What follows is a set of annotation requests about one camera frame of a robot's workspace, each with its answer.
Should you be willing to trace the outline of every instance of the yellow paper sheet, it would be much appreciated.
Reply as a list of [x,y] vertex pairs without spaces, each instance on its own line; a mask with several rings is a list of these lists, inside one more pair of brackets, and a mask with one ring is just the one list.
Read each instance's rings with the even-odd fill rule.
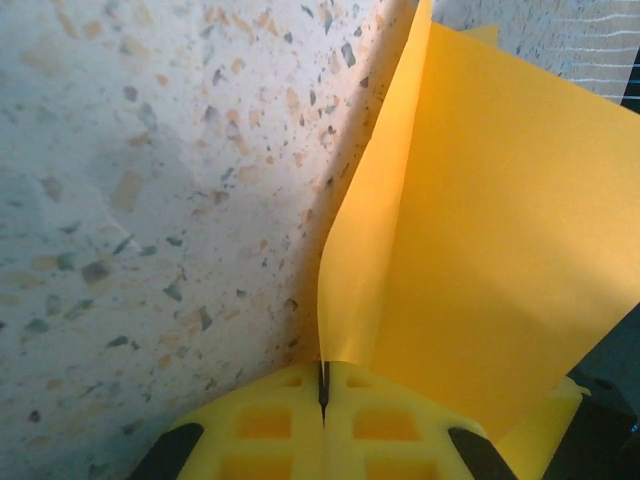
[[[403,60],[417,55],[427,3]],[[323,253],[322,355],[367,365],[498,440],[638,302],[640,117],[429,31],[423,66],[398,67]],[[421,78],[417,98],[398,88],[405,75]]]
[[325,359],[366,364],[373,352],[422,81],[430,8],[427,1],[418,6],[371,139],[324,247],[318,330]]

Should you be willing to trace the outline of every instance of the black rubber pad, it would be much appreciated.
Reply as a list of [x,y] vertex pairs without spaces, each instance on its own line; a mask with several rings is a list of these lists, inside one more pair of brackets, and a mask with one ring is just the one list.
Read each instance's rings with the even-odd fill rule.
[[203,432],[201,425],[188,423],[164,433],[128,480],[176,480]]
[[518,480],[493,444],[464,428],[450,428],[449,437],[475,480]]

